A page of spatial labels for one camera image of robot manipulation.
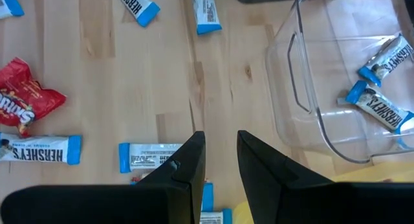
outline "light wood surface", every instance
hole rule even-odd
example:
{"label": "light wood surface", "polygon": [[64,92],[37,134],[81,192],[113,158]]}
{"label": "light wood surface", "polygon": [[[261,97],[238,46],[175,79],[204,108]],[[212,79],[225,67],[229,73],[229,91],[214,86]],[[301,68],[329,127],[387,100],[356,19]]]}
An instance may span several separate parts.
{"label": "light wood surface", "polygon": [[264,57],[291,1],[216,0],[223,30],[201,37],[189,0],[154,0],[161,12],[148,28],[120,0],[19,1],[26,14],[0,21],[0,65],[19,56],[45,87],[67,95],[32,133],[82,134],[83,151],[79,166],[0,162],[0,200],[40,184],[126,185],[138,172],[119,173],[118,143],[184,142],[195,130],[206,134],[216,208],[246,199],[239,129],[326,176],[362,167],[292,150],[278,137]]}

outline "yellow object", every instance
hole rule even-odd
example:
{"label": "yellow object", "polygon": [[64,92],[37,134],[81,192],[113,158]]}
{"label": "yellow object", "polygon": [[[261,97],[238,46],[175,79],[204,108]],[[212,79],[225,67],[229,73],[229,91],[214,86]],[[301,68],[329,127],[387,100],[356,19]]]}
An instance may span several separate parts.
{"label": "yellow object", "polygon": [[236,206],[233,210],[233,223],[234,224],[253,224],[252,213],[247,201],[242,202]]}
{"label": "yellow object", "polygon": [[414,182],[414,162],[385,162],[331,178],[335,182]]}

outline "candy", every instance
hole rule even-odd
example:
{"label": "candy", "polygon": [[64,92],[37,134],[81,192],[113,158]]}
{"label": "candy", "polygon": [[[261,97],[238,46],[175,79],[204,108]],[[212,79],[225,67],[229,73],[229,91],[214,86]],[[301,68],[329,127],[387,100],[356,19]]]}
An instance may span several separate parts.
{"label": "candy", "polygon": [[214,0],[193,0],[193,8],[198,35],[221,30]]}
{"label": "candy", "polygon": [[232,210],[223,209],[222,212],[201,212],[200,224],[231,224]]}
{"label": "candy", "polygon": [[51,89],[42,89],[33,80],[26,62],[13,59],[0,70],[0,124],[17,126],[27,137],[27,127],[62,105],[66,97]]}
{"label": "candy", "polygon": [[121,173],[134,169],[156,169],[173,155],[182,144],[119,144]]}
{"label": "candy", "polygon": [[0,0],[0,19],[25,15],[17,0]]}
{"label": "candy", "polygon": [[400,134],[401,126],[414,117],[412,112],[394,106],[384,95],[361,80],[355,83],[345,100],[371,114],[396,134]]}
{"label": "candy", "polygon": [[121,0],[127,7],[139,25],[146,27],[157,13],[160,7],[151,0]]}
{"label": "candy", "polygon": [[360,68],[358,74],[381,87],[381,81],[412,54],[413,47],[399,34]]}
{"label": "candy", "polygon": [[0,133],[0,161],[80,162],[82,136],[29,137]]}
{"label": "candy", "polygon": [[132,177],[131,182],[129,183],[130,185],[136,185],[139,181],[141,180],[140,177]]}

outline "clear plastic bin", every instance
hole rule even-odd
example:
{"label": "clear plastic bin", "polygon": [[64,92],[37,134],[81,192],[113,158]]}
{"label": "clear plastic bin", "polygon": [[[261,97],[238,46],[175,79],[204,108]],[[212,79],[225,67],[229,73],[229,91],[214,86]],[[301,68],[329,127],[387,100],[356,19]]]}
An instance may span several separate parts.
{"label": "clear plastic bin", "polygon": [[[387,40],[401,32],[414,45],[405,1],[295,1],[266,59],[276,127],[285,144],[331,149],[356,163],[414,150],[414,121],[395,135],[358,107],[337,104],[362,80],[356,71]],[[375,89],[414,111],[414,63],[406,59]]]}

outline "blue wrapper end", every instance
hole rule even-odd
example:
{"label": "blue wrapper end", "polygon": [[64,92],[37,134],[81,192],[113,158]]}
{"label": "blue wrapper end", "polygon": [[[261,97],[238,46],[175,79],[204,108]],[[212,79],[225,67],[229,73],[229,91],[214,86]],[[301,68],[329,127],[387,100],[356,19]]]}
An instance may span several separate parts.
{"label": "blue wrapper end", "polygon": [[149,6],[137,17],[136,21],[139,25],[146,27],[160,12],[160,7],[152,2]]}
{"label": "blue wrapper end", "polygon": [[414,114],[412,112],[408,111],[408,115],[404,118],[404,120],[402,120],[401,124],[398,126],[398,128],[394,132],[396,134],[401,134],[401,126],[413,117],[414,117]]}
{"label": "blue wrapper end", "polygon": [[369,81],[373,82],[378,87],[381,87],[381,80],[375,76],[375,74],[372,72],[371,69],[368,69],[368,67],[364,66],[361,69],[358,70],[358,74]]}
{"label": "blue wrapper end", "polygon": [[368,83],[365,81],[357,81],[345,97],[345,100],[349,103],[356,104],[362,93],[365,91],[367,85]]}
{"label": "blue wrapper end", "polygon": [[77,165],[80,163],[80,152],[82,150],[82,136],[73,135],[69,137],[67,146],[67,164]]}
{"label": "blue wrapper end", "polygon": [[119,144],[119,169],[121,173],[131,172],[129,166],[129,143]]}
{"label": "blue wrapper end", "polygon": [[233,223],[233,214],[231,208],[223,209],[223,224],[232,224]]}
{"label": "blue wrapper end", "polygon": [[213,212],[214,192],[213,183],[205,183],[202,190],[201,212]]}
{"label": "blue wrapper end", "polygon": [[220,24],[199,24],[197,25],[197,34],[206,34],[221,29],[222,28]]}
{"label": "blue wrapper end", "polygon": [[13,16],[24,16],[25,13],[17,0],[5,0],[7,7]]}

